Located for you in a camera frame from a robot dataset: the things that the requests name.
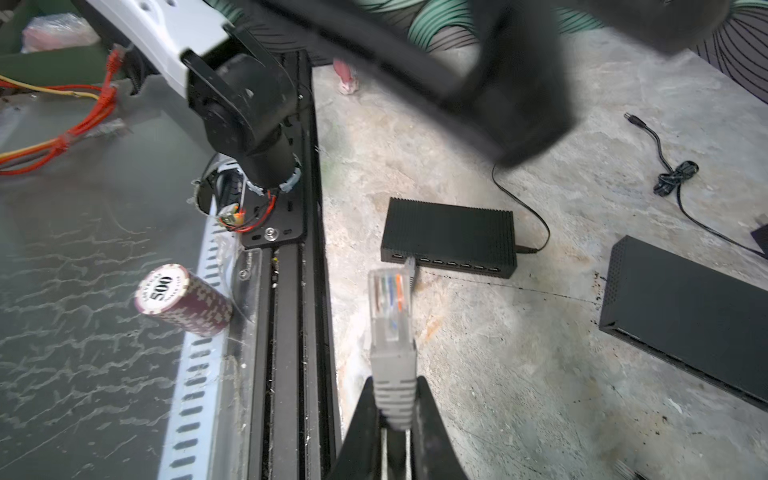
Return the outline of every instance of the black box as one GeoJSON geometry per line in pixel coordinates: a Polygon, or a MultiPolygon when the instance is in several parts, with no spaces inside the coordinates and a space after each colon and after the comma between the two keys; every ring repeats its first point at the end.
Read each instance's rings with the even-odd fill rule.
{"type": "Polygon", "coordinates": [[[755,239],[760,249],[768,255],[768,225],[763,225],[752,232],[752,238],[755,239]]]}
{"type": "Polygon", "coordinates": [[[517,268],[512,212],[390,198],[382,262],[509,278],[517,268]]]}
{"type": "Polygon", "coordinates": [[[765,290],[624,237],[600,329],[768,411],[765,290]]]}

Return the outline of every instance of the screw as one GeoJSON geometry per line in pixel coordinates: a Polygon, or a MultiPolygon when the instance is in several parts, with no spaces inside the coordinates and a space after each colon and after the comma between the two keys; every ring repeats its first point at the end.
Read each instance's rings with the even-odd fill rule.
{"type": "Polygon", "coordinates": [[[264,230],[264,238],[266,238],[268,241],[273,242],[277,240],[277,229],[274,229],[272,227],[267,228],[264,230]]]}

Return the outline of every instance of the power cable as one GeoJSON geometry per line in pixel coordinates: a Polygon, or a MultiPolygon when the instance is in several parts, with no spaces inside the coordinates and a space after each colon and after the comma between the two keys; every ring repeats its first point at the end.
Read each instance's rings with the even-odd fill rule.
{"type": "Polygon", "coordinates": [[[552,237],[552,232],[551,230],[549,230],[549,225],[547,225],[547,222],[536,210],[530,208],[523,200],[520,200],[512,192],[510,192],[509,190],[501,186],[501,184],[496,180],[496,167],[498,167],[498,163],[494,164],[493,169],[491,170],[491,180],[493,180],[493,183],[496,184],[496,187],[498,187],[499,190],[507,194],[507,196],[509,196],[512,200],[522,205],[523,208],[525,208],[527,211],[531,212],[531,214],[533,214],[534,217],[538,218],[538,221],[540,221],[541,224],[544,225],[544,228],[547,230],[547,240],[544,241],[544,245],[540,246],[539,248],[525,247],[523,245],[515,245],[515,253],[541,252],[544,249],[544,247],[547,246],[547,244],[549,243],[549,239],[552,237]]]}
{"type": "Polygon", "coordinates": [[[688,212],[686,212],[685,209],[683,208],[683,201],[680,199],[680,190],[683,186],[683,182],[691,179],[699,171],[699,166],[692,161],[684,161],[682,164],[677,165],[677,168],[673,170],[669,162],[667,161],[667,159],[664,158],[664,152],[661,150],[661,139],[656,134],[656,132],[653,131],[650,127],[648,127],[644,121],[642,121],[640,118],[638,118],[635,115],[624,114],[624,118],[626,118],[631,124],[635,125],[636,127],[645,130],[651,137],[653,137],[654,141],[656,142],[656,149],[659,154],[659,161],[664,166],[664,169],[667,171],[665,174],[661,174],[658,177],[658,182],[654,187],[654,193],[656,195],[660,197],[666,197],[667,195],[671,194],[673,190],[677,190],[677,206],[680,208],[680,211],[683,212],[683,215],[688,217],[688,220],[694,222],[696,225],[705,229],[707,232],[713,234],[715,237],[725,240],[728,243],[732,243],[737,247],[741,247],[744,250],[750,251],[760,258],[768,260],[768,255],[766,255],[765,253],[749,248],[745,245],[742,245],[741,243],[733,239],[730,239],[729,237],[726,237],[725,235],[713,229],[712,227],[708,227],[707,225],[701,223],[699,220],[696,220],[691,215],[689,215],[688,212]]]}

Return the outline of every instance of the perforated metal strip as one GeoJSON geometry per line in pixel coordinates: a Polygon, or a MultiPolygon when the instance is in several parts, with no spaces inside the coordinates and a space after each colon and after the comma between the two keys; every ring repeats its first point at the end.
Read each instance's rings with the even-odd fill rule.
{"type": "MultiPolygon", "coordinates": [[[[214,236],[222,232],[224,230],[209,217],[197,275],[228,295],[216,260],[218,246],[214,236]]],[[[184,335],[158,480],[204,480],[208,476],[228,330],[213,338],[193,333],[184,335]]]]}

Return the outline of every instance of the poker chip stack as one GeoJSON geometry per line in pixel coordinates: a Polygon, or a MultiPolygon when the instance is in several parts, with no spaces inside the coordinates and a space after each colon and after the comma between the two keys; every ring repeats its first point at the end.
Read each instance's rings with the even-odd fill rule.
{"type": "Polygon", "coordinates": [[[163,319],[199,336],[214,336],[232,317],[231,302],[176,263],[152,270],[136,290],[140,313],[163,319]]]}

